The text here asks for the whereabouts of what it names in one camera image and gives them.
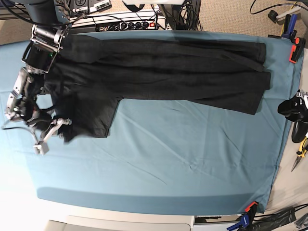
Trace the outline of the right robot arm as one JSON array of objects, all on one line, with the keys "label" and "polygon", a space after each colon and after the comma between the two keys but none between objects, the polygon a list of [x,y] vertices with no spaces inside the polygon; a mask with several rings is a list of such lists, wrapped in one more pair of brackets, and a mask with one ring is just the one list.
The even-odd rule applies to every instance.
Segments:
[{"label": "right robot arm", "polygon": [[62,41],[67,36],[71,22],[70,8],[65,0],[20,0],[27,9],[29,19],[17,18],[33,25],[30,43],[22,62],[13,90],[9,94],[5,115],[9,122],[23,121],[24,130],[31,133],[34,147],[42,150],[47,140],[62,125],[69,125],[69,119],[54,118],[54,103],[49,108],[39,108],[37,96],[44,88],[45,75],[49,73],[56,56],[62,49]]}]

